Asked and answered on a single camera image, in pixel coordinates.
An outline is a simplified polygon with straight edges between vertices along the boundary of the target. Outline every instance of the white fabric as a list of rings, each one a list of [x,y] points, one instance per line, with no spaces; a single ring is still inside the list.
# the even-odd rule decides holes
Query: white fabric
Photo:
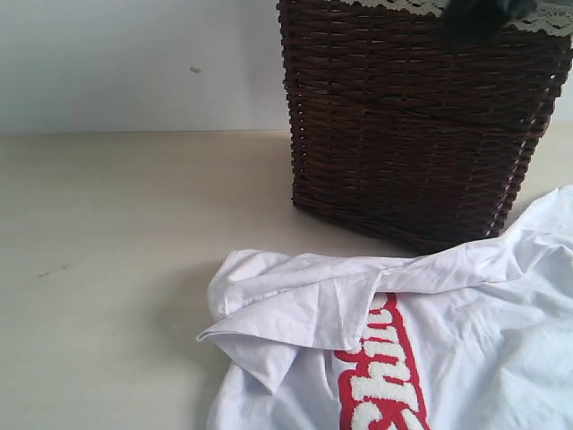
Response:
[[[573,186],[499,238],[431,256],[233,252],[209,297],[198,339],[233,360],[209,429],[573,428]],[[371,379],[357,354],[382,357]]]
[[[416,15],[431,13],[440,16],[449,0],[340,0],[343,3],[360,3],[363,6],[378,6],[394,11],[409,11]],[[549,0],[540,3],[537,10],[526,19],[511,23],[519,30],[543,30],[552,36],[568,36],[573,33],[573,0]]]

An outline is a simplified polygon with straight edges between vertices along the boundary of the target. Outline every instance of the dark object in basket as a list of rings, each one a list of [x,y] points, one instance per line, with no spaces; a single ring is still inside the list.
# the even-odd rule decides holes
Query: dark object in basket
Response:
[[[449,50],[438,19],[280,0],[297,208],[432,253],[497,236],[571,67],[570,37]]]
[[[438,36],[456,44],[490,39],[536,8],[536,0],[450,0],[440,17]]]

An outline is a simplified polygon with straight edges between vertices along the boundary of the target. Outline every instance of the white lace trim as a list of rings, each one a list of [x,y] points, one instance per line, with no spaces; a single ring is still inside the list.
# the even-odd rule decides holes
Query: white lace trim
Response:
[[[353,4],[355,0],[340,0]],[[360,0],[363,6],[383,5],[394,11],[409,11],[416,15],[431,13],[440,16],[448,0]],[[573,34],[573,0],[550,0],[539,4],[537,10],[522,21],[511,25],[519,30],[545,31],[552,36]]]

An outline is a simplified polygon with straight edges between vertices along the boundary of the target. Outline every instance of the white table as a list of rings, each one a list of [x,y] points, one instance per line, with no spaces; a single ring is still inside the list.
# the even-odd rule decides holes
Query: white table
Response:
[[[573,184],[573,124],[515,219]],[[202,429],[227,370],[196,334],[227,254],[408,255],[294,210],[287,133],[0,139],[0,428]]]

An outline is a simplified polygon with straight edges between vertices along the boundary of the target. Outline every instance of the white wall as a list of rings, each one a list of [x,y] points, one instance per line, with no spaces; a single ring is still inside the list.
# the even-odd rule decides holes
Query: white wall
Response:
[[[275,4],[0,0],[0,132],[287,128]]]

